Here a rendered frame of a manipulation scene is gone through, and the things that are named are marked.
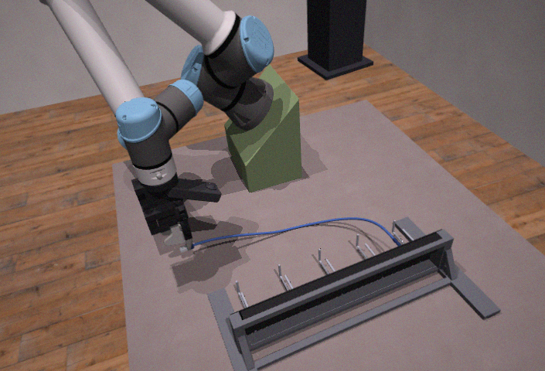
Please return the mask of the white network cable plug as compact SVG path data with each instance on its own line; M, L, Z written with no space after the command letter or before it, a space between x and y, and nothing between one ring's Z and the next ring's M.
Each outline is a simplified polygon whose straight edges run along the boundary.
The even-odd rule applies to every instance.
M182 246L179 248L180 249L180 252L184 252L184 251L187 251L187 246ZM191 249L194 249L194 246L192 245Z

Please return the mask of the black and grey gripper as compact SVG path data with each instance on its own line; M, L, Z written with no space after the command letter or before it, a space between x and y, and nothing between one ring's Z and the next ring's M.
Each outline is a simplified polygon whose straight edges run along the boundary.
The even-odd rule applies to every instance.
M139 182L138 178L132 179L131 182L151 235L160 233L163 236L168 236L171 234L164 240L166 246L185 243L187 250L191 250L192 233L183 199L167 196L168 189L175 185L177 179L176 173L170 181L163 185L145 185Z

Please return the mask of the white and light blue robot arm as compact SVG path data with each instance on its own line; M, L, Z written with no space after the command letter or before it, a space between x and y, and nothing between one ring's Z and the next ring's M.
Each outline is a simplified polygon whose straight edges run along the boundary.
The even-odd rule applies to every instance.
M271 63L274 44L255 16L223 12L210 0L145 0L202 44L188 55L181 80L152 100L142 93L89 0L39 1L49 6L116 116L118 140L142 184L160 186L175 175L169 139L197 115L203 100L245 131L270 110L273 87L252 76Z

